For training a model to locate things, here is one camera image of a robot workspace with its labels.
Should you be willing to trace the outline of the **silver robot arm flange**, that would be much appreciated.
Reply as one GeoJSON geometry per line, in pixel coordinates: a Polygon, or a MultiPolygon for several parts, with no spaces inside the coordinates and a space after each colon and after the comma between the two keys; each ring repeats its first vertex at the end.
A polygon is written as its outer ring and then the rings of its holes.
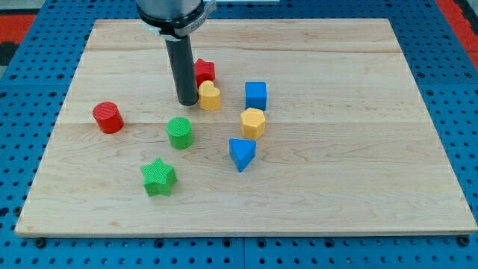
{"type": "Polygon", "coordinates": [[[200,28],[216,10],[215,0],[137,0],[145,28],[167,41],[180,41],[200,28]]]}

